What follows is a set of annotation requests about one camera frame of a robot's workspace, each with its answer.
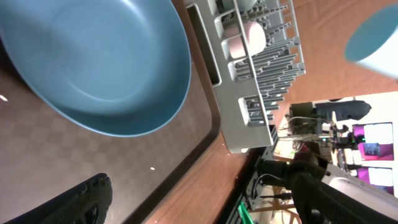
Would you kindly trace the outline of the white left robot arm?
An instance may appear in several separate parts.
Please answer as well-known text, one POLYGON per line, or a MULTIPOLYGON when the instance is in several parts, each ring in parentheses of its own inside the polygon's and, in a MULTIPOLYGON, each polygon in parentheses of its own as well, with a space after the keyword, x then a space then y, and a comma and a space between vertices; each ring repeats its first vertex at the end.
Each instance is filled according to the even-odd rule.
MULTIPOLYGON (((397 223, 397 198, 343 172, 305 161, 263 161, 259 179, 291 191, 302 223, 397 223)), ((110 178, 97 174, 11 223, 104 223, 113 199, 110 178)))

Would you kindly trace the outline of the light blue bowl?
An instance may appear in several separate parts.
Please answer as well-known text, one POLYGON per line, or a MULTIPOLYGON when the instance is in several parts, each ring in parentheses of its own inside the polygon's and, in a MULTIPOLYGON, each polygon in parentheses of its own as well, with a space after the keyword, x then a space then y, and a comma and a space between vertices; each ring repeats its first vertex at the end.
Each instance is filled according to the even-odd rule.
MULTIPOLYGON (((233 0, 216 0, 220 12, 234 9, 233 0)), ((236 0, 238 8, 241 12, 248 11, 253 8, 257 0, 236 0)))

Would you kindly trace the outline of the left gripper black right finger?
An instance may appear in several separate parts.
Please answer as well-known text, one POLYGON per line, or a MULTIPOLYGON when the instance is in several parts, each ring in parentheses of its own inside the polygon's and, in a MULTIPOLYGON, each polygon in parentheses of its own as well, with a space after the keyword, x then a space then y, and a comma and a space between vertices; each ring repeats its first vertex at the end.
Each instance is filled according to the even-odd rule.
POLYGON ((397 218, 385 215, 340 190, 322 182, 329 177, 326 169, 304 161, 287 166, 285 186, 292 198, 302 223, 397 223, 397 218))

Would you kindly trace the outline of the light blue plastic cup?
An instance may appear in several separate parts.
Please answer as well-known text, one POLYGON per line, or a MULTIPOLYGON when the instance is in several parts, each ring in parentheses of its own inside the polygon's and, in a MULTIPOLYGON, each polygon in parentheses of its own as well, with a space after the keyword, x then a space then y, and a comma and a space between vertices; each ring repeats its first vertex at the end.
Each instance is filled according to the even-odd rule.
POLYGON ((381 75, 397 79, 397 4, 364 21, 345 47, 345 59, 381 75))

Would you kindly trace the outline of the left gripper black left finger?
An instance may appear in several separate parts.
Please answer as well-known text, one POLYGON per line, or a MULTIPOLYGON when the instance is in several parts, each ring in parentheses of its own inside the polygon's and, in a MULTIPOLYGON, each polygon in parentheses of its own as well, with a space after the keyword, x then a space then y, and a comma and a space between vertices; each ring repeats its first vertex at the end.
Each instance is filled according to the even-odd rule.
POLYGON ((99 173, 5 224, 104 224, 112 200, 111 179, 99 173))

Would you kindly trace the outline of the dark blue plate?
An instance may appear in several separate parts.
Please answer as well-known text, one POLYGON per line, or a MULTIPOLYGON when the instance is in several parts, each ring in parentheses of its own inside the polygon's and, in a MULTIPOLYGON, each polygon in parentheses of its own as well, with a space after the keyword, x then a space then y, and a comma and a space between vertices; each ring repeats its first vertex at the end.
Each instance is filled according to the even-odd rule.
POLYGON ((154 132, 188 94, 190 47, 171 0, 1 0, 1 41, 41 99, 97 133, 154 132))

